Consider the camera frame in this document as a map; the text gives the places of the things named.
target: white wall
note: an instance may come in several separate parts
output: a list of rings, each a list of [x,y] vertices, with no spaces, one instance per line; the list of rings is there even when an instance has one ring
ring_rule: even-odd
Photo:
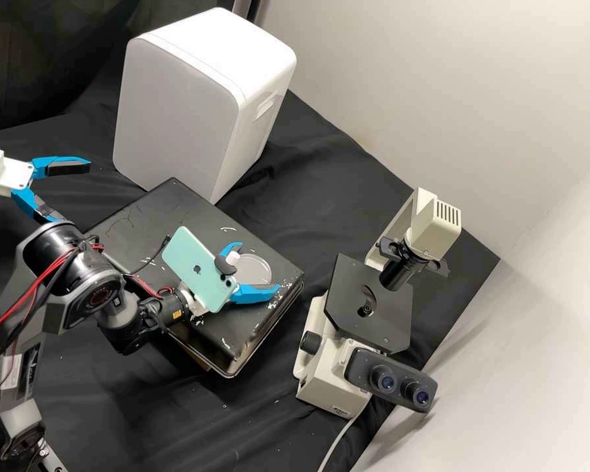
[[[590,471],[590,174],[505,254],[353,471]]]
[[[292,90],[501,254],[590,168],[590,0],[264,0]]]

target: red cable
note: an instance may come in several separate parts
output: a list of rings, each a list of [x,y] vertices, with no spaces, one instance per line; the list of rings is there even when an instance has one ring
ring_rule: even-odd
[[[35,299],[37,298],[37,287],[35,287],[35,290],[33,291],[33,299],[31,300],[31,304],[28,306],[28,312],[26,313],[26,316],[29,316],[31,314],[31,309],[33,308],[33,304],[35,304]],[[18,347],[18,340],[15,340],[13,342],[13,347],[11,348],[11,364],[9,366],[9,371],[7,372],[7,375],[0,381],[0,387],[2,387],[2,385],[7,381],[7,379],[9,378],[9,376],[11,375],[11,372],[13,371],[13,364],[15,363],[15,351]]]
[[[138,283],[138,285],[140,285],[144,289],[144,291],[147,292],[150,296],[155,297],[155,298],[162,298],[145,281],[143,281],[141,278],[139,278],[139,276],[131,275],[131,278],[133,280],[135,280]]]
[[[22,305],[22,303],[24,303],[24,301],[31,295],[31,293],[37,291],[37,287],[41,284],[41,282],[46,277],[48,277],[54,270],[56,270],[57,268],[59,268],[66,261],[66,258],[69,256],[69,254],[73,250],[74,249],[70,249],[65,254],[57,257],[57,259],[55,259],[53,261],[53,263],[51,265],[49,265],[48,268],[46,268],[46,270],[44,270],[44,272],[42,272],[42,274],[38,278],[35,279],[35,281],[33,282],[33,284],[28,288],[28,290],[26,290],[26,292],[24,293],[24,295],[22,295],[13,305],[11,305],[11,308],[9,308],[4,313],[4,315],[2,315],[0,317],[0,325],[3,323],[3,321],[5,319],[9,318],[13,313],[15,313],[15,311]]]

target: laptop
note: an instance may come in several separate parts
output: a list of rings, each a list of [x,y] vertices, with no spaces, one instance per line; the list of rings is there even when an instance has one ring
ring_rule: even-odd
[[[137,275],[157,290],[180,282],[161,254],[149,261],[165,236],[172,236],[180,226],[186,226],[215,255],[232,242],[242,242],[241,252],[262,257],[271,268],[270,283],[280,285],[268,302],[227,304],[217,313],[172,327],[176,341],[200,364],[223,377],[234,377],[297,298],[304,273],[174,178],[100,222],[88,235],[99,236],[106,256],[125,273],[148,262]]]

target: black fabric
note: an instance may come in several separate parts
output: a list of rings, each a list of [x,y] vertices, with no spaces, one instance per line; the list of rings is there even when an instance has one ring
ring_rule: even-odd
[[[34,189],[82,230],[143,194],[111,161],[115,77],[101,77],[66,115],[0,131],[11,157],[92,161],[90,174]],[[305,271],[302,295],[231,380],[202,372],[168,339],[119,356],[93,320],[48,337],[36,398],[55,451],[72,471],[316,470],[345,421],[295,398],[292,367],[310,299],[327,288],[336,253],[363,258],[410,192],[287,94],[261,159],[218,206]],[[16,244],[34,227],[0,198],[0,291]],[[447,258],[451,278],[413,280],[411,347],[398,356],[413,367],[423,366],[498,261],[466,231]],[[370,402],[327,470],[348,470],[390,410]]]
[[[233,0],[0,0],[0,129],[56,115],[112,46]]]

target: mint green iphone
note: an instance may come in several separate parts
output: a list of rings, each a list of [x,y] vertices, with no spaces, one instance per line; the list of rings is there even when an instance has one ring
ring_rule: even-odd
[[[211,312],[217,313],[237,288],[231,275],[214,265],[214,255],[185,226],[175,231],[162,252],[162,259]]]

